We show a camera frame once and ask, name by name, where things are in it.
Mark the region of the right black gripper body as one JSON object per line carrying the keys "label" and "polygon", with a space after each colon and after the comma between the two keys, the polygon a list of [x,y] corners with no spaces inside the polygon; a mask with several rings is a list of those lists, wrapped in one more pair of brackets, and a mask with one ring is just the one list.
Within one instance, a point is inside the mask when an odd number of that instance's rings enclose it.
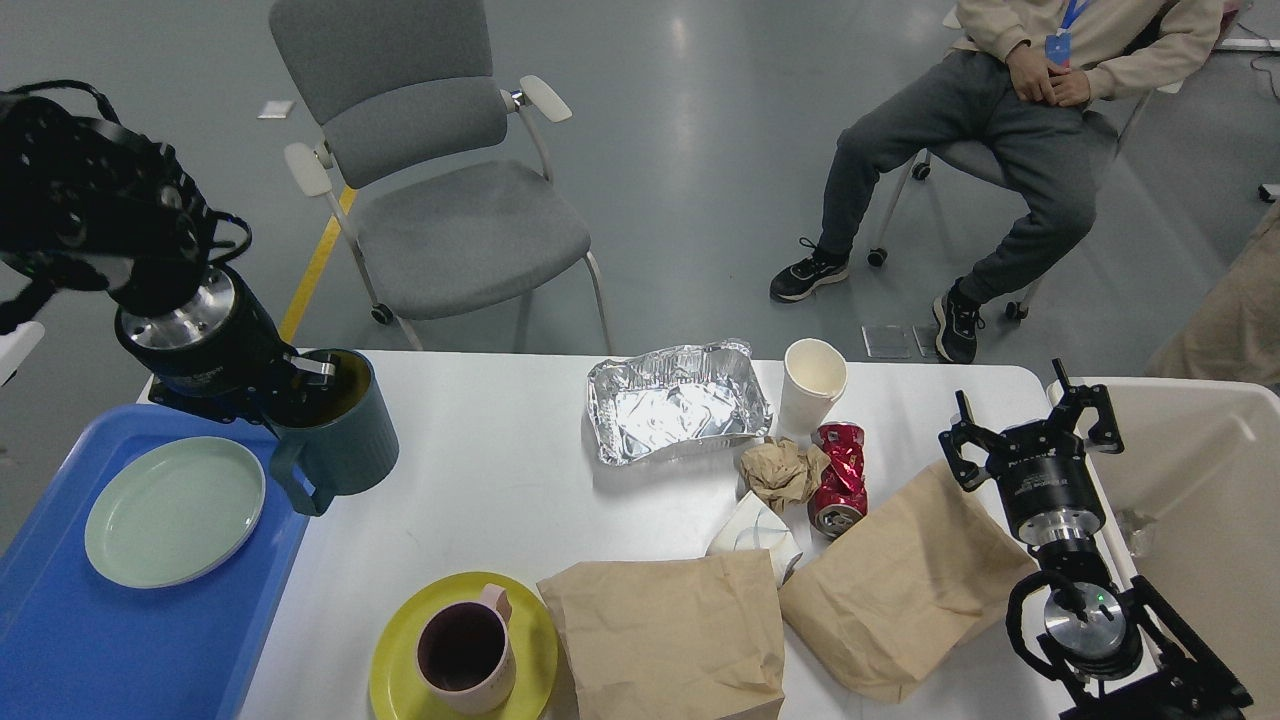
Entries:
{"label": "right black gripper body", "polygon": [[1083,541],[1100,532],[1106,514],[1085,468],[1084,439],[1047,420],[1006,428],[1006,448],[988,452],[1010,532],[1024,544]]}

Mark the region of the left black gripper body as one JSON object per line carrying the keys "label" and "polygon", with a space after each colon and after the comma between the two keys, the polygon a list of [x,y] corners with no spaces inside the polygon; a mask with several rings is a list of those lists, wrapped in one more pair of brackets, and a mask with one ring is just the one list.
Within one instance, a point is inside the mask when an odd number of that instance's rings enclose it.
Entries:
{"label": "left black gripper body", "polygon": [[151,401],[211,421],[262,423],[297,374],[296,350],[229,266],[206,268],[195,296],[161,316],[118,309],[114,329],[154,375]]}

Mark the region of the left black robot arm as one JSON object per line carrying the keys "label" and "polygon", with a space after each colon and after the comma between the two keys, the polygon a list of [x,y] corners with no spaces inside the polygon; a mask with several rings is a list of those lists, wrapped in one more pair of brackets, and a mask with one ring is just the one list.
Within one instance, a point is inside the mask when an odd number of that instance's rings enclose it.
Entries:
{"label": "left black robot arm", "polygon": [[151,400],[215,421],[297,421],[337,396],[340,360],[302,355],[230,266],[250,224],[211,208],[173,146],[127,129],[73,79],[3,94],[3,261],[27,279],[3,333],[60,291],[104,292]]}

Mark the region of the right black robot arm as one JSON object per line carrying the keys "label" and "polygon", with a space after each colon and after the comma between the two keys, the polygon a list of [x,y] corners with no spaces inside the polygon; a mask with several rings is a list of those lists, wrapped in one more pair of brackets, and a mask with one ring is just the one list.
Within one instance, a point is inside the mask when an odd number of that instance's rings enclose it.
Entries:
{"label": "right black robot arm", "polygon": [[1085,465],[1125,445],[1108,389],[1075,386],[1053,361],[1061,398],[1048,416],[996,432],[977,424],[964,392],[940,434],[966,492],[992,480],[1011,536],[1037,569],[1011,589],[1012,651],[1061,683],[1065,719],[1240,719],[1253,698],[1144,577],[1114,582],[1096,536],[1107,514]]}

